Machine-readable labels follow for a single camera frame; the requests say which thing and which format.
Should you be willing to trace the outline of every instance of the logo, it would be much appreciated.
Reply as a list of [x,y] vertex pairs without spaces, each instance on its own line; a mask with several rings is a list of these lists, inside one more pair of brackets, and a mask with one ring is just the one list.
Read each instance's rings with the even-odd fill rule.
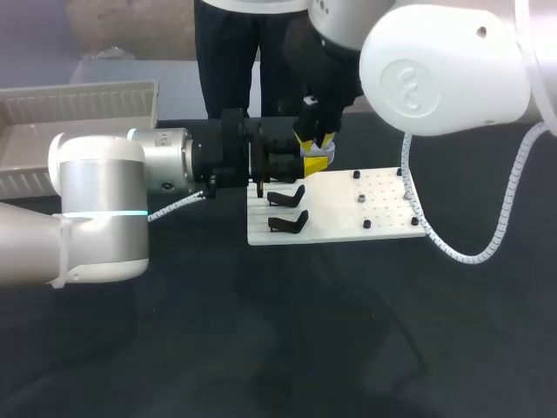
[[410,60],[396,61],[383,70],[381,94],[394,111],[410,118],[429,115],[440,101],[433,73],[424,65]]

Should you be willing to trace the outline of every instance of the plastic tray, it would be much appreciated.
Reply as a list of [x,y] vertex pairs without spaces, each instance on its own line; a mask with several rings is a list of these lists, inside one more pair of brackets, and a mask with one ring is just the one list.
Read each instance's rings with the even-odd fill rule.
[[0,200],[55,194],[47,161],[58,133],[155,128],[157,95],[155,81],[0,90]]

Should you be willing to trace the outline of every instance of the black hook part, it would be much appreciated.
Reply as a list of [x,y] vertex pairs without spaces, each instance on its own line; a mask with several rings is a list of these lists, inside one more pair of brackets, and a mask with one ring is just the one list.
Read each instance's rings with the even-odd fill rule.
[[269,204],[279,206],[286,206],[286,207],[298,207],[299,202],[302,200],[305,194],[305,185],[301,185],[298,187],[296,194],[294,196],[286,196],[282,193],[276,192],[268,192],[267,193],[267,200],[269,200]]
[[303,211],[296,222],[281,218],[269,218],[268,225],[271,228],[271,232],[301,233],[309,218],[310,213],[308,211]]

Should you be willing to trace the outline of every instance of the hole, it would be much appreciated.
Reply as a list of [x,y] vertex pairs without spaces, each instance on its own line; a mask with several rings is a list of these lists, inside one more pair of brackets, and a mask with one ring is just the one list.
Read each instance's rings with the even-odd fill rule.
[[174,190],[174,184],[172,183],[163,183],[162,184],[163,190],[166,190],[167,192]]
[[477,31],[476,31],[476,35],[478,35],[479,37],[481,37],[482,39],[485,39],[487,36],[487,29],[485,26],[481,26]]

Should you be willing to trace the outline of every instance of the white tray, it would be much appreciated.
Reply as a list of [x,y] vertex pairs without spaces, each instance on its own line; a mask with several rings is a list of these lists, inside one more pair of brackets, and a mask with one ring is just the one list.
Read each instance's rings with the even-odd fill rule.
[[[371,239],[401,239],[424,237],[421,226],[412,225],[413,212],[404,199],[402,178],[397,168],[354,171],[318,172],[293,185],[270,183],[265,185],[265,196],[258,199],[257,188],[247,190],[247,239],[252,246],[316,244],[323,242],[361,241]],[[269,206],[267,192],[293,196],[300,185],[305,185],[305,196],[295,209]],[[358,197],[365,194],[366,202]],[[308,210],[310,218],[299,234],[271,232],[270,217],[295,221]],[[364,221],[372,221],[365,229]]]

